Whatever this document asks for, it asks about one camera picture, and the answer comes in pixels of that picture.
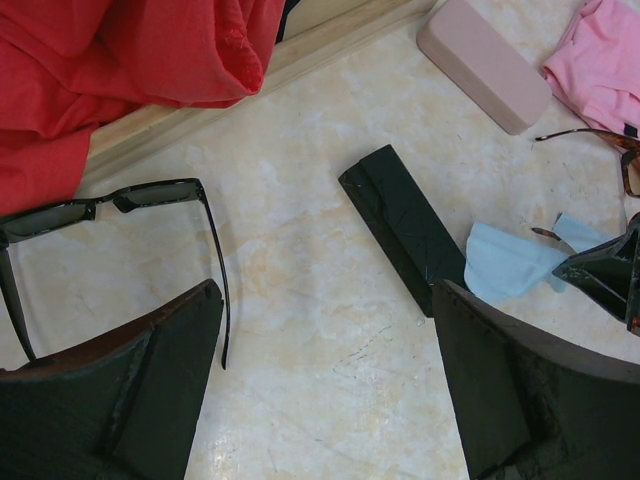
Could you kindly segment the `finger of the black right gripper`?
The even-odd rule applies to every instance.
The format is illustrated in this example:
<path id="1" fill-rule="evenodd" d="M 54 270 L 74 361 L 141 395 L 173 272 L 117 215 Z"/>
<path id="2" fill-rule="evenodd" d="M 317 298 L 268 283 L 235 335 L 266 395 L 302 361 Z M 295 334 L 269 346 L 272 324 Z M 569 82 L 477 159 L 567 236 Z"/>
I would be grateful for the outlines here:
<path id="1" fill-rule="evenodd" d="M 570 256 L 552 274 L 587 295 L 630 333 L 638 333 L 639 214 L 623 235 Z"/>

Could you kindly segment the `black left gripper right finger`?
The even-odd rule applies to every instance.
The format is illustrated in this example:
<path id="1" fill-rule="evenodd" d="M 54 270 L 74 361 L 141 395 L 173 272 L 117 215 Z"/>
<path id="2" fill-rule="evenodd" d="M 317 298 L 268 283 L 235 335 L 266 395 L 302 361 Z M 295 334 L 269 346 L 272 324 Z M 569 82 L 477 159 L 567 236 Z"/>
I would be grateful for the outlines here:
<path id="1" fill-rule="evenodd" d="M 570 343 L 450 281 L 439 348 L 472 479 L 636 479 L 639 367 Z"/>

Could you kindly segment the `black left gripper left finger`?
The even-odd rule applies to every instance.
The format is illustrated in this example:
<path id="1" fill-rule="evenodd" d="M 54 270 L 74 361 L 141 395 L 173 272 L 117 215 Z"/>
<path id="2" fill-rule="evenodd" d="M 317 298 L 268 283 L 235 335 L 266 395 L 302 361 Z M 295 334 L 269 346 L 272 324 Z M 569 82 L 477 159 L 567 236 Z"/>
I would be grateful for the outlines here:
<path id="1" fill-rule="evenodd" d="M 183 478 L 222 307 L 207 279 L 91 340 L 2 371 L 2 478 Z"/>

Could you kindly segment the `light blue cleaning cloth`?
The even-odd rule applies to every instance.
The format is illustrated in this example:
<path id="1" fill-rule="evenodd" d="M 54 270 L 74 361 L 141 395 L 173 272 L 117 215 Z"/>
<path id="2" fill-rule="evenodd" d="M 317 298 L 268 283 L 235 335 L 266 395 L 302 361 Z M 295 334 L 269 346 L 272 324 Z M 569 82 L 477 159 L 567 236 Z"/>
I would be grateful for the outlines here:
<path id="1" fill-rule="evenodd" d="M 506 299 L 521 298 L 543 282 L 562 293 L 567 283 L 554 276 L 553 270 L 569 256 L 612 239 L 566 213 L 559 214 L 551 229 L 537 228 L 535 232 L 569 250 L 545 246 L 485 223 L 474 223 L 466 242 L 464 281 L 469 290 L 493 306 Z"/>

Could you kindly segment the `black glasses case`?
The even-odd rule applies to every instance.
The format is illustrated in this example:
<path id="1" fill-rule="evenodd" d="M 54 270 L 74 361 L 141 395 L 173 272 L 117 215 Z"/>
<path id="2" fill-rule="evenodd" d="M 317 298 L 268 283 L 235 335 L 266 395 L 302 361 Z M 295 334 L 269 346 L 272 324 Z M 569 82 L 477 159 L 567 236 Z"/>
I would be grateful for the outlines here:
<path id="1" fill-rule="evenodd" d="M 338 181 L 411 296 L 433 316 L 439 280 L 465 287 L 465 257 L 390 145 L 362 158 Z"/>

